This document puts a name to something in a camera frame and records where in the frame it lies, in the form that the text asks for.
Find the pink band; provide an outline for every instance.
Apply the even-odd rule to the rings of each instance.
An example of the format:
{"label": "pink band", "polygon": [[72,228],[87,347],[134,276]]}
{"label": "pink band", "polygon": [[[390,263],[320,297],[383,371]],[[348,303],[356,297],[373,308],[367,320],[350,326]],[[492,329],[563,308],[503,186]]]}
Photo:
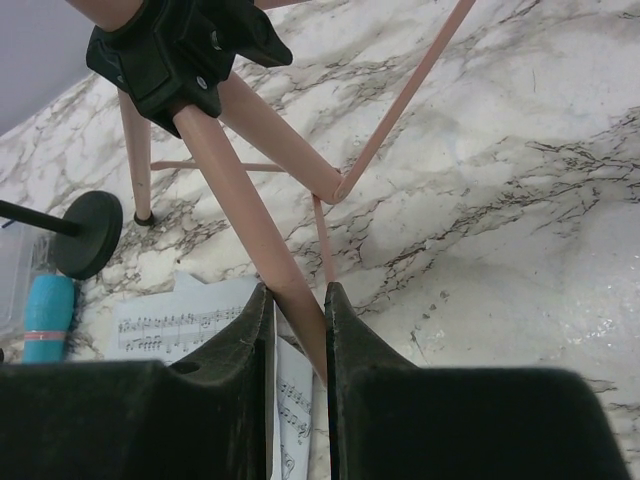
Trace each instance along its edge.
{"label": "pink band", "polygon": [[48,332],[48,331],[38,331],[32,330],[30,332],[25,332],[24,339],[29,341],[40,341],[40,340],[64,340],[64,337],[67,335],[67,332]]}

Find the paper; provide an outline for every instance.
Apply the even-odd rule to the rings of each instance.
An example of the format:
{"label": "paper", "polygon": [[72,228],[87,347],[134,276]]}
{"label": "paper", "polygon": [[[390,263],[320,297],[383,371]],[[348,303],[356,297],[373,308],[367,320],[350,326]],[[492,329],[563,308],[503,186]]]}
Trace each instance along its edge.
{"label": "paper", "polygon": [[[108,360],[180,360],[240,314],[258,280],[206,285],[176,272],[171,293],[126,300],[114,309]],[[307,358],[276,337],[273,480],[306,480],[311,446],[313,370]]]}

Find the marble surface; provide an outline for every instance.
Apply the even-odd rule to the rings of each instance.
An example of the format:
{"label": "marble surface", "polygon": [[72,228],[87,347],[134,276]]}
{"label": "marble surface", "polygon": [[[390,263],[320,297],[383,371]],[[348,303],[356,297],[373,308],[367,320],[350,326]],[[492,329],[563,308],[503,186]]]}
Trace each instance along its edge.
{"label": "marble surface", "polygon": [[[280,9],[272,18],[294,65],[236,71],[345,167],[453,3]],[[340,281],[402,355],[580,372],[638,476],[639,27],[637,1],[478,2],[352,195],[326,209]],[[244,161],[264,161],[230,136]],[[154,159],[190,158],[168,134],[153,137]],[[82,285],[74,359],[100,359],[114,303],[169,290],[176,269],[207,282],[255,271],[197,171],[154,173],[161,222],[129,220],[117,99],[95,76],[3,136],[0,158],[3,199],[56,214],[104,189],[124,205],[114,258]],[[308,194],[286,175],[252,178],[321,297]],[[315,393],[310,478],[325,479],[326,402]]]}

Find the screw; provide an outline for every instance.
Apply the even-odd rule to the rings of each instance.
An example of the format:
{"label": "screw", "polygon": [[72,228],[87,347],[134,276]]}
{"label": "screw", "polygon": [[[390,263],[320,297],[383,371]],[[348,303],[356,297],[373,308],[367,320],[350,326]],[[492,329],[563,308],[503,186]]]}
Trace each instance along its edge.
{"label": "screw", "polygon": [[211,45],[213,45],[215,50],[222,51],[222,48],[220,47],[220,40],[218,40],[218,32],[215,30],[211,32]]}

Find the black plastic clamp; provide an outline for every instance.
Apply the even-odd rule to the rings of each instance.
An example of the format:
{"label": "black plastic clamp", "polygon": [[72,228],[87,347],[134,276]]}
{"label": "black plastic clamp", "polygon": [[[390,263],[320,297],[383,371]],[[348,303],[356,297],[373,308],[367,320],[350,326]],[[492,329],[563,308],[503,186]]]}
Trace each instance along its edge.
{"label": "black plastic clamp", "polygon": [[145,0],[122,28],[96,27],[87,66],[131,96],[140,114],[179,137],[176,110],[222,111],[217,84],[236,54],[264,67],[289,65],[291,51],[252,0]]}

